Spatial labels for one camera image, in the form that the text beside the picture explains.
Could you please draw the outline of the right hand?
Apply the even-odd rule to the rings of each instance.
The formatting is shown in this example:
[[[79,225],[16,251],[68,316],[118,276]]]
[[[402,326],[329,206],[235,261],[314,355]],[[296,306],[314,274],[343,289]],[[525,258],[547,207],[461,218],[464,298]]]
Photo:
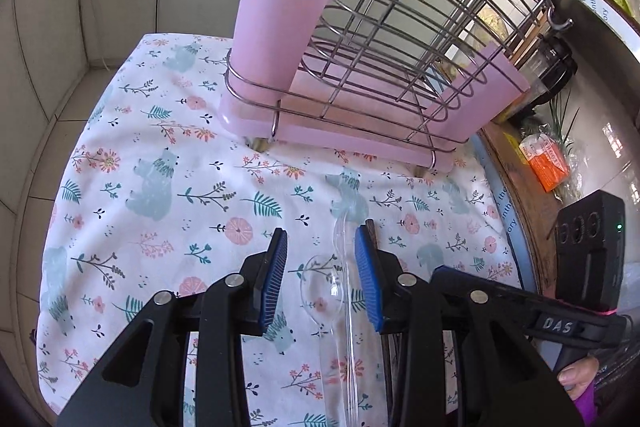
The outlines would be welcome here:
[[[593,383],[599,367],[598,359],[589,355],[589,357],[582,358],[564,367],[556,378],[570,396],[570,399],[575,401]]]

